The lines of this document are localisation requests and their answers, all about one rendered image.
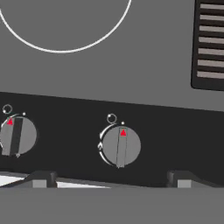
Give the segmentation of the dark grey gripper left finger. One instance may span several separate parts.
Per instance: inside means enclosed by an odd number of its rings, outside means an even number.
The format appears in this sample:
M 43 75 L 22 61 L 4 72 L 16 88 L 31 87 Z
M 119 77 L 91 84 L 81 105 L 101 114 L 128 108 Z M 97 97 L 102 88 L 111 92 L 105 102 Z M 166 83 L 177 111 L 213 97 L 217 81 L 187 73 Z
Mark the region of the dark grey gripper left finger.
M 23 180 L 9 183 L 6 186 L 26 188 L 57 188 L 57 177 L 58 175 L 55 171 L 35 171 L 29 174 Z

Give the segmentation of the grey stove knob red mark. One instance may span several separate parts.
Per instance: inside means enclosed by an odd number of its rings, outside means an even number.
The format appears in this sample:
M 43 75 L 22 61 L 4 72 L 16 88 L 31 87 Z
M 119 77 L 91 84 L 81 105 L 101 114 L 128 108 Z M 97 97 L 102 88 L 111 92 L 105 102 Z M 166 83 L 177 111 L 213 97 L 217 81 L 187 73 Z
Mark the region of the grey stove knob red mark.
M 117 126 L 110 129 L 102 139 L 102 153 L 117 168 L 133 163 L 141 151 L 138 134 L 131 128 Z
M 38 132 L 34 123 L 24 116 L 8 117 L 0 129 L 3 156 L 23 155 L 37 142 Z

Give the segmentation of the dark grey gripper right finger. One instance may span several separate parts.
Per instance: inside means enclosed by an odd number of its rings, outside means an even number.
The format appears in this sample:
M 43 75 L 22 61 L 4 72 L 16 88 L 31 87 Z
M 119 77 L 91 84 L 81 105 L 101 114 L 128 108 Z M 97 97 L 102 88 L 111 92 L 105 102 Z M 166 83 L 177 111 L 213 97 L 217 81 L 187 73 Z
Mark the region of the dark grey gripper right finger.
M 167 186 L 171 188 L 222 188 L 222 185 L 199 178 L 190 171 L 168 171 Z

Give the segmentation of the grey hob with black panel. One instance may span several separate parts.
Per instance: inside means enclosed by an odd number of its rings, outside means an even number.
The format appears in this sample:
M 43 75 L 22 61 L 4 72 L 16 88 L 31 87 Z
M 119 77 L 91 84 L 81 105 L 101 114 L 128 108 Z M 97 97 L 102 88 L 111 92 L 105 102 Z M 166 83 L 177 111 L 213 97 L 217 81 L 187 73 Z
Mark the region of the grey hob with black panel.
M 164 187 L 189 171 L 224 186 L 224 93 L 192 87 L 224 78 L 224 48 L 196 52 L 195 0 L 0 0 L 0 129 L 30 119 L 37 142 L 0 171 Z M 102 153 L 117 126 L 141 141 L 123 168 Z

